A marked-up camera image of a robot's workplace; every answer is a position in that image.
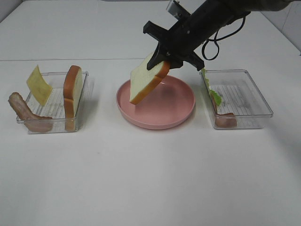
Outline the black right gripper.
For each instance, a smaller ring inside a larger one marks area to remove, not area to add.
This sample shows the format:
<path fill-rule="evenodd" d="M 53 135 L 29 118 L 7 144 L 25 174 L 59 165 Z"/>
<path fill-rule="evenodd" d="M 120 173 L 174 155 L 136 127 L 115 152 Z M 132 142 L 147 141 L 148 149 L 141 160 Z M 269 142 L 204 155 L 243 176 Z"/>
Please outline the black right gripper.
<path fill-rule="evenodd" d="M 143 27 L 143 33 L 158 41 L 147 63 L 147 70 L 151 70 L 162 61 L 168 61 L 170 69 L 181 68 L 184 62 L 188 62 L 197 70 L 204 68 L 204 61 L 194 52 L 201 42 L 183 21 L 176 22 L 169 30 L 148 21 Z"/>

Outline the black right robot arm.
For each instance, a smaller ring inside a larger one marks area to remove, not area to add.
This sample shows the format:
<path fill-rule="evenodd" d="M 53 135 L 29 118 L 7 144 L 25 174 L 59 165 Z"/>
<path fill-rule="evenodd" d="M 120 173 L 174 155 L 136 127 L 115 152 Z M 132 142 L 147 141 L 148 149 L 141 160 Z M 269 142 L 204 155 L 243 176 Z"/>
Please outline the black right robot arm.
<path fill-rule="evenodd" d="M 180 68 L 183 62 L 188 62 L 201 70 L 204 61 L 194 50 L 220 28 L 246 17 L 252 11 L 281 11 L 289 4 L 289 0 L 206 0 L 191 14 L 178 1 L 171 0 L 166 9 L 178 21 L 170 29 L 166 30 L 151 21 L 143 27 L 143 33 L 158 41 L 147 69 L 168 61 L 170 69 Z"/>

